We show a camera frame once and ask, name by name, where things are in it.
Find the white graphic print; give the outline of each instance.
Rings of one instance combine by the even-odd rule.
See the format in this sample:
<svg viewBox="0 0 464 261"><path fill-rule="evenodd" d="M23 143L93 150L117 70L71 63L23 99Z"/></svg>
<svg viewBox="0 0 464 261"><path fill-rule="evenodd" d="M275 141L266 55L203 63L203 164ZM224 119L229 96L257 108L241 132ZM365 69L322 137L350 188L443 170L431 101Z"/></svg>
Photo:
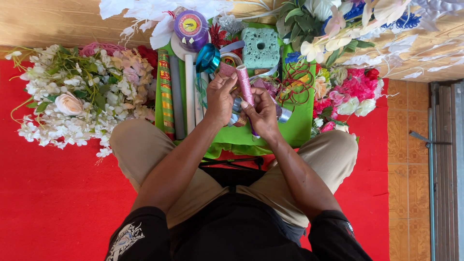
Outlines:
<svg viewBox="0 0 464 261"><path fill-rule="evenodd" d="M138 227L132 224L134 223L128 224L121 229L106 261L117 261L124 251L129 249L137 240L145 237L140 228L142 223L140 222Z"/></svg>

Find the gray tube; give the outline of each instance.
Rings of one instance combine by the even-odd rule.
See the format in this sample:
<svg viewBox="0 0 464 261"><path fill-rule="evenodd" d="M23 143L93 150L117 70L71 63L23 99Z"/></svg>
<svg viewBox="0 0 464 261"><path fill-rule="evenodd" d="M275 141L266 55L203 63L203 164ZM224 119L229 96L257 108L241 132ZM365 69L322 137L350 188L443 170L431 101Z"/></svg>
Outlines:
<svg viewBox="0 0 464 261"><path fill-rule="evenodd" d="M171 67L175 135L177 140L181 140L185 138L185 127L184 108L182 104L182 94L180 91L179 58L175 55L170 55L169 64Z"/></svg>

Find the white tube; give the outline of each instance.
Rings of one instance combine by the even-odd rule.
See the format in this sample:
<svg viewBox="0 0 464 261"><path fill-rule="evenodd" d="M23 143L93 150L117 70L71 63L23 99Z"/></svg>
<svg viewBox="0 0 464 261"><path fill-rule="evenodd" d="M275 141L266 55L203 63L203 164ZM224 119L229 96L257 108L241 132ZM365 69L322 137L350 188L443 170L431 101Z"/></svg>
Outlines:
<svg viewBox="0 0 464 261"><path fill-rule="evenodd" d="M203 119L203 107L200 105L199 97L200 92L195 88L195 123L198 125L200 121Z"/></svg>
<svg viewBox="0 0 464 261"><path fill-rule="evenodd" d="M207 74L206 72L202 72L202 73L200 73L200 75L201 75L201 78L202 78L203 80L206 81L206 86L205 86L205 90L206 90L206 87L207 87L208 84L209 84L209 77L208 77L208 74ZM203 107L203 116L204 116L205 114L206 114L206 108Z"/></svg>
<svg viewBox="0 0 464 261"><path fill-rule="evenodd" d="M193 57L185 55L185 93L187 105L187 135L195 128L195 85L193 82Z"/></svg>

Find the silver tinsel flower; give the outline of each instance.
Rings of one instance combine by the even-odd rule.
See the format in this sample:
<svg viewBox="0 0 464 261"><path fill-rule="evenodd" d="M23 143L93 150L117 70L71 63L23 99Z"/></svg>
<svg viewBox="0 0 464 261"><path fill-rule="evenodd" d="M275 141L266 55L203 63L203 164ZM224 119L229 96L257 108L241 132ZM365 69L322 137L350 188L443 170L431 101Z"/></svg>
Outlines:
<svg viewBox="0 0 464 261"><path fill-rule="evenodd" d="M216 23L221 26L221 31L225 30L227 32L226 36L233 36L248 27L248 24L243 23L242 20L236 19L233 14L223 17L213 17L213 25Z"/></svg>

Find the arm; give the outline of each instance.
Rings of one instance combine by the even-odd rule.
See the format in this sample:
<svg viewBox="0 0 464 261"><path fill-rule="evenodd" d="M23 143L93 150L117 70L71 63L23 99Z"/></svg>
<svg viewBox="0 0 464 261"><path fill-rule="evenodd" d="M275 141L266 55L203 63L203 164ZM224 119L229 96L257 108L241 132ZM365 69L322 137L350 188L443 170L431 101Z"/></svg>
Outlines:
<svg viewBox="0 0 464 261"><path fill-rule="evenodd" d="M266 89L252 88L256 110L247 102L242 107L255 131L274 152L290 193L310 221L324 210L341 211L340 205L324 181L282 137L277 125L276 106Z"/></svg>
<svg viewBox="0 0 464 261"><path fill-rule="evenodd" d="M219 73L208 85L208 110L205 117L187 138L150 172L131 211L144 206L154 206L167 214L182 196L214 137L230 119L233 105L230 90L236 82L236 74L229 78Z"/></svg>

